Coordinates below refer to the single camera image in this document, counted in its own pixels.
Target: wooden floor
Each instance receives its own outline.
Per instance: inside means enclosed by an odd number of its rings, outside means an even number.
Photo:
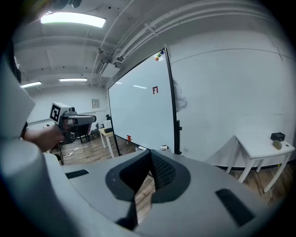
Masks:
[[[81,144],[80,140],[77,140],[72,144],[67,144],[62,147],[62,153],[64,156],[66,156],[68,152],[73,152],[71,156],[64,158],[64,165],[93,162],[96,160],[105,160],[111,158],[106,140],[106,149],[104,149],[102,145],[101,138],[94,137],[94,140],[91,140],[90,142],[86,142],[86,140],[83,139],[83,142],[85,143]],[[114,137],[110,137],[110,143],[114,156],[118,157]],[[117,143],[122,155],[135,151],[135,146],[132,143],[127,144],[126,141],[119,137],[117,138]],[[264,188],[273,178],[277,169],[278,168],[262,169],[259,173],[250,171],[244,181],[244,184],[268,205],[286,197],[292,185],[293,170],[295,170],[295,168],[293,165],[288,164],[275,185],[267,193],[264,193]],[[234,178],[239,179],[241,173],[242,171],[231,171],[229,174]],[[150,210],[151,196],[154,192],[154,180],[152,177],[147,176],[140,190],[135,196],[139,223],[143,220],[145,214]]]

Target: black baseboard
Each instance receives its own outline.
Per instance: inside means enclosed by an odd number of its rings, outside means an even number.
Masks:
[[[295,160],[292,160],[292,161],[288,161],[287,164],[295,164]],[[275,168],[275,167],[278,167],[279,164],[277,165],[267,165],[267,166],[262,166],[261,169],[268,169],[268,168]],[[219,165],[216,165],[218,168],[220,169],[223,169],[223,170],[227,170],[227,166],[219,166]],[[236,170],[236,171],[243,171],[245,169],[245,167],[232,167],[231,170]]]

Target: whiteboard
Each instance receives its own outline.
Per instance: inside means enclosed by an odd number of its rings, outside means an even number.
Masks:
[[[148,149],[175,152],[175,103],[166,51],[150,56],[109,88],[114,134]]]

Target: black chair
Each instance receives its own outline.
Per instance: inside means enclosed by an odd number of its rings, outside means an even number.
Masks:
[[[90,124],[85,124],[85,125],[77,126],[78,136],[80,138],[81,143],[83,143],[82,142],[82,139],[81,139],[81,136],[85,136],[85,138],[86,138],[87,141],[89,141],[89,142],[91,141],[89,139],[89,135],[88,135],[89,126],[90,126]]]
[[[91,136],[92,136],[92,140],[93,140],[93,135],[97,134],[98,138],[99,138],[99,123],[96,124],[96,129],[91,131]]]

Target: whiteboard eraser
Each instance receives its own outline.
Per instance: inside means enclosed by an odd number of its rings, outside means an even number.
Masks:
[[[160,150],[168,150],[168,146],[161,146]]]
[[[139,146],[138,148],[141,149],[141,150],[146,150],[147,149],[147,148],[142,147],[142,146]]]

